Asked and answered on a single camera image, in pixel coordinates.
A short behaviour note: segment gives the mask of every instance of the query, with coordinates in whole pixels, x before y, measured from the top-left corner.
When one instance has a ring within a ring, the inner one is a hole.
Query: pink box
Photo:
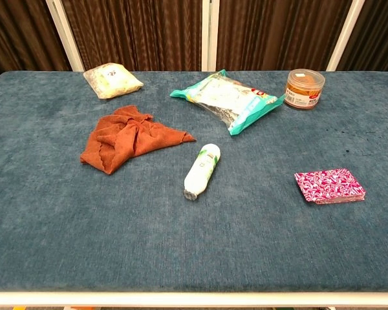
[[[365,199],[365,189],[347,169],[299,172],[294,176],[308,202],[325,204]]]

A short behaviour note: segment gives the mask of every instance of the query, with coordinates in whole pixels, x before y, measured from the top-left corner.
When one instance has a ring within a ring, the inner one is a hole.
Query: teal packaging
[[[223,69],[184,90],[174,90],[171,97],[181,97],[216,114],[233,136],[283,103],[280,98],[247,87],[226,76]]]

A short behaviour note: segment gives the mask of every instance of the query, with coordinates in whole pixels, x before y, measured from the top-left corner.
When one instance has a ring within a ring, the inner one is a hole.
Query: red label
[[[262,92],[261,90],[258,90],[256,88],[252,88],[252,92],[258,96],[262,96],[264,95],[264,92]]]

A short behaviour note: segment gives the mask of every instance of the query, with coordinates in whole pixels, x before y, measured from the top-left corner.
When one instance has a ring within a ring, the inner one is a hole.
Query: plastic jar
[[[312,109],[321,96],[325,78],[316,71],[290,71],[285,90],[285,103],[299,109]]]

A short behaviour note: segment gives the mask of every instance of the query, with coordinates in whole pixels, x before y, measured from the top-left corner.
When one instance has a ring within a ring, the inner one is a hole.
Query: plastic bag
[[[109,99],[135,92],[144,84],[123,65],[106,63],[83,73],[99,99]]]
[[[231,135],[283,103],[260,90],[244,86],[226,77],[226,71],[216,72],[184,90],[174,90],[171,97],[182,97],[216,114],[227,125]]]

